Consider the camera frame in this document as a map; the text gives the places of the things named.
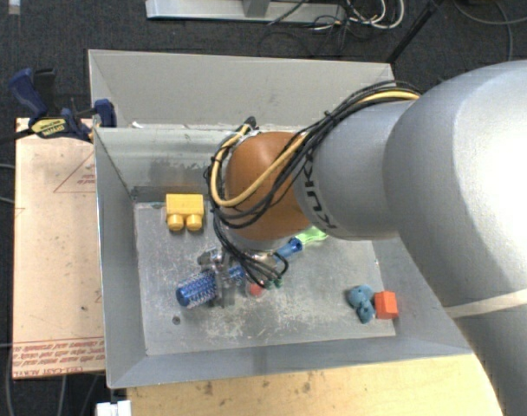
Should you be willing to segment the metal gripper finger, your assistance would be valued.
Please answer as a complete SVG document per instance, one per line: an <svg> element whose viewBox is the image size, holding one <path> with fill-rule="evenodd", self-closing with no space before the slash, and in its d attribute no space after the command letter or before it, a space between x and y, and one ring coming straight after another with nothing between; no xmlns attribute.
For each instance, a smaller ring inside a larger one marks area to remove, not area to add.
<svg viewBox="0 0 527 416"><path fill-rule="evenodd" d="M235 304L237 285L234 280L224 275L216 275L216 295L211 300L212 307L228 308Z"/></svg>
<svg viewBox="0 0 527 416"><path fill-rule="evenodd" d="M216 275L223 269L223 254L221 250L208 250L202 253L197 259L200 273L206 275Z"/></svg>

